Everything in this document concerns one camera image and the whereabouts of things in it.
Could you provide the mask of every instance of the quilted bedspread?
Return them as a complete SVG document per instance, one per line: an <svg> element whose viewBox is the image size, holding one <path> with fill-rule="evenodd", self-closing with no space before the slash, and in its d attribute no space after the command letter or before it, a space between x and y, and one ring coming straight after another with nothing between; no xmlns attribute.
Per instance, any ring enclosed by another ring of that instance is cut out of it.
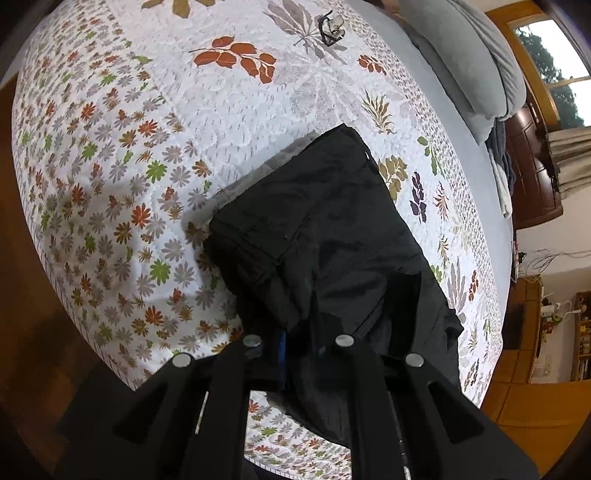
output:
<svg viewBox="0 0 591 480"><path fill-rule="evenodd" d="M345 37L320 39L334 10ZM240 337L202 250L221 205L346 123L456 309L465 394L502 348L491 261L453 147L427 99L343 0L66 0L32 37L12 149L39 257L72 321L137 388L176 352ZM291 478L350 478L349 452L262 392L245 455Z"/></svg>

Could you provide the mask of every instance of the white wall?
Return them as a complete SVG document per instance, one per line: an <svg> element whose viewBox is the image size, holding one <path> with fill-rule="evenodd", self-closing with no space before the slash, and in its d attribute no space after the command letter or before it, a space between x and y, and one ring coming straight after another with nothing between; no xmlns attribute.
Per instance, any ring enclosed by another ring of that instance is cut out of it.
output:
<svg viewBox="0 0 591 480"><path fill-rule="evenodd" d="M591 267L579 268L554 275L542 275L544 295L552 294L552 303L560 302L563 307L560 315L564 316L573 307L565 303L571 300L574 305L575 294L578 291L591 290ZM547 335L546 343L542 344L539 363L543 367L547 355L552 357L551 371L547 377L535 378L534 383L558 383L570 380L573 366L574 349L574 315L568 315L563 322Z"/></svg>
<svg viewBox="0 0 591 480"><path fill-rule="evenodd" d="M519 0L466 0L466 3L474 5L484 12L488 12L489 10L514 4L518 1Z"/></svg>
<svg viewBox="0 0 591 480"><path fill-rule="evenodd" d="M517 232L519 251L527 253L520 274L532 260L544 254L536 250L578 252L591 249L591 187L576 193L562 202L564 213L550 222ZM591 257L558 257L545 270L552 275L591 266Z"/></svg>

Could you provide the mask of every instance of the curtain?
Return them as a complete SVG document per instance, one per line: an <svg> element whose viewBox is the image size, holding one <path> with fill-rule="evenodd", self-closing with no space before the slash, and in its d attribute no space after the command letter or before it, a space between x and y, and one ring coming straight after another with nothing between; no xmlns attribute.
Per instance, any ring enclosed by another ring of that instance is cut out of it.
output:
<svg viewBox="0 0 591 480"><path fill-rule="evenodd" d="M591 127L551 132L548 144L562 198L591 186Z"/></svg>

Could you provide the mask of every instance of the tree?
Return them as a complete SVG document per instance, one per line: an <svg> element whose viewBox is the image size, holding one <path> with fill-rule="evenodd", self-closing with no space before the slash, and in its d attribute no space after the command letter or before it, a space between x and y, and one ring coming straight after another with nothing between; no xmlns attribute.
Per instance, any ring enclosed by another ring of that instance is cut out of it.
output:
<svg viewBox="0 0 591 480"><path fill-rule="evenodd" d="M562 71L554 65L554 57L544 47L540 36L534 35L528 27L517 28L515 33L530 54L544 83L564 80ZM575 95L570 85L553 88L550 92L556 104L562 128L583 127L585 122L579 116L579 109L574 101Z"/></svg>

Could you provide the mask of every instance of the gray blanket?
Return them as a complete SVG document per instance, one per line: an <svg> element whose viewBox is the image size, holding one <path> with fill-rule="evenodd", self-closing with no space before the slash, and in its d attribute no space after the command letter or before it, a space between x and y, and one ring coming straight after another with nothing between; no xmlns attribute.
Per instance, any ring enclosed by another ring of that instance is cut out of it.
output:
<svg viewBox="0 0 591 480"><path fill-rule="evenodd" d="M492 150L492 156L497 165L500 165L505 175L507 175L507 183L509 184L509 193L513 195L513 186L515 185L515 172L511 165L511 156L506 147L507 137L505 132L505 122L495 119L495 125L492 127L491 134L486 140L486 146Z"/></svg>

